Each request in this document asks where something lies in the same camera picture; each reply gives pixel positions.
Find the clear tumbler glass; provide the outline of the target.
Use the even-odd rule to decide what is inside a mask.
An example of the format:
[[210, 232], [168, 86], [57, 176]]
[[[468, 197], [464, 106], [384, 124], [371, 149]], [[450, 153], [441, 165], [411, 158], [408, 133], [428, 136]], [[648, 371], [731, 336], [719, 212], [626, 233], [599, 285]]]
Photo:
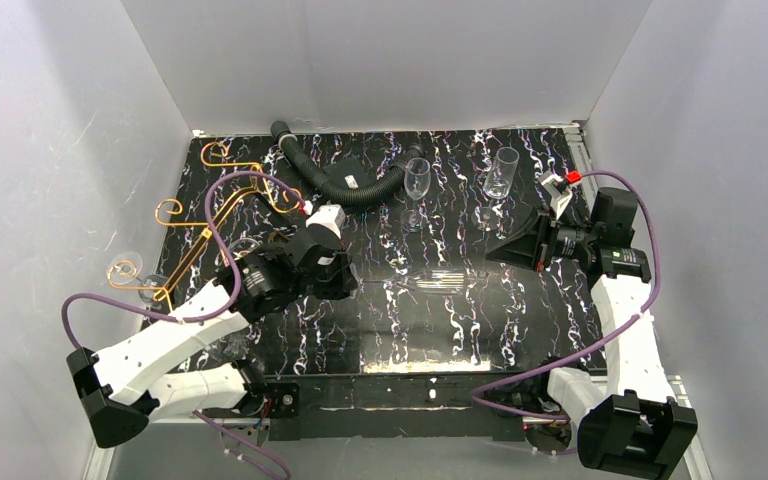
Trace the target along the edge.
[[488, 203], [475, 210], [475, 224], [481, 231], [494, 230], [501, 223], [501, 204], [512, 188], [519, 160], [519, 152], [512, 147], [504, 146], [496, 152], [483, 184]]

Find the tall clear flute front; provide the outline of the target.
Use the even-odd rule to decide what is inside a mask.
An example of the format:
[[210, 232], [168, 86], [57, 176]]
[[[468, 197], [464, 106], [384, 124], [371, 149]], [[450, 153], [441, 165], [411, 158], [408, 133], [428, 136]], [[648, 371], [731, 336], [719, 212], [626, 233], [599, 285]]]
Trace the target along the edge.
[[474, 272], [460, 267], [424, 267], [387, 278], [359, 277], [358, 280], [361, 285], [379, 285], [429, 295], [455, 295], [488, 278], [487, 272]]

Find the clear stemmed wine glass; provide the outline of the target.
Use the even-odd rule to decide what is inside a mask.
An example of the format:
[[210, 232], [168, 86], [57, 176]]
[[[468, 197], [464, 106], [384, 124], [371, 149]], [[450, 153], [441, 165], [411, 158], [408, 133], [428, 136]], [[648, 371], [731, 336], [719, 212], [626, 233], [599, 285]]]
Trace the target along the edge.
[[146, 306], [159, 308], [165, 301], [162, 288], [168, 278], [144, 270], [143, 267], [144, 262], [139, 253], [125, 251], [113, 257], [105, 270], [105, 276], [112, 288], [136, 292]]

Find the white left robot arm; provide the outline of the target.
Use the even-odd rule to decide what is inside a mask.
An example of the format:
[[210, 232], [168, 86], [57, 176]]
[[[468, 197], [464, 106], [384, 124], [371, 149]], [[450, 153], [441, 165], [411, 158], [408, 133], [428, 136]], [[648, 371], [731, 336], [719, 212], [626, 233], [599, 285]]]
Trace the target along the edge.
[[349, 297], [357, 287], [350, 264], [338, 226], [311, 223], [289, 241], [262, 244], [236, 261], [238, 297], [231, 296], [233, 270], [227, 268], [173, 312], [177, 318], [203, 314], [205, 320], [160, 320], [98, 352], [75, 349], [66, 363], [96, 444], [111, 448], [153, 421], [205, 408], [239, 409], [252, 397], [264, 397], [264, 382], [237, 364], [190, 373], [172, 370], [301, 298]]

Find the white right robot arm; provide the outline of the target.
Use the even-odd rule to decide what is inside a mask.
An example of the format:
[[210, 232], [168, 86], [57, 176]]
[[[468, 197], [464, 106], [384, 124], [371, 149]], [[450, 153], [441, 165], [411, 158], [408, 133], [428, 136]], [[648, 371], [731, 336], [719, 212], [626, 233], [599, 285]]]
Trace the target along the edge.
[[529, 208], [489, 260], [542, 270], [554, 258], [577, 261], [597, 308], [603, 337], [564, 359], [475, 389], [485, 404], [492, 388], [535, 381], [574, 430], [580, 463], [639, 479], [667, 479], [698, 430], [696, 412], [679, 404], [657, 350], [651, 304], [656, 268], [631, 245], [633, 212], [598, 214], [566, 224]]

